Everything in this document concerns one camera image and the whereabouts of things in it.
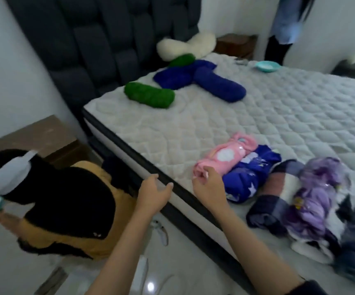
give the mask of bed frame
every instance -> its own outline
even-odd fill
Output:
[[[201,14],[201,0],[6,1],[89,145],[102,158],[114,154],[92,136],[83,106],[164,67],[157,42],[165,37],[189,40],[198,33]],[[142,179],[131,170],[129,181],[138,190]],[[196,206],[219,227],[205,207]],[[161,212],[245,291],[255,293],[240,264],[218,243],[171,204]]]

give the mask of mattress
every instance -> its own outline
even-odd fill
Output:
[[[214,218],[191,194],[195,162],[241,131],[277,149],[283,160],[338,157],[355,183],[355,80],[286,67],[264,74],[254,62],[237,65],[233,57],[214,53],[204,59],[217,64],[216,74],[242,84],[246,97],[229,104],[193,84],[175,91],[164,110],[129,100],[120,87],[88,103],[84,115],[94,135],[140,176],[158,172],[163,183],[177,183],[171,203],[233,255]],[[138,82],[157,87],[153,75]],[[244,219],[250,204],[231,206]],[[329,266],[290,250],[287,239],[254,231],[304,278],[331,294],[355,292],[355,284]]]

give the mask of headboard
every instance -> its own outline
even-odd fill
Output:
[[[165,66],[155,45],[198,32],[201,0],[6,0],[64,101],[90,134],[90,100]]]

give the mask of white pillow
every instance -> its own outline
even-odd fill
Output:
[[[157,53],[166,62],[188,53],[200,59],[210,54],[215,47],[216,36],[214,34],[198,33],[187,42],[165,38],[157,44]]]

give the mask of brown bedside table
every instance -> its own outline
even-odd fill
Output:
[[[89,149],[55,116],[49,116],[0,138],[0,150],[37,150],[56,168],[89,160]]]
[[[214,52],[252,60],[257,39],[257,35],[226,34],[217,38]]]

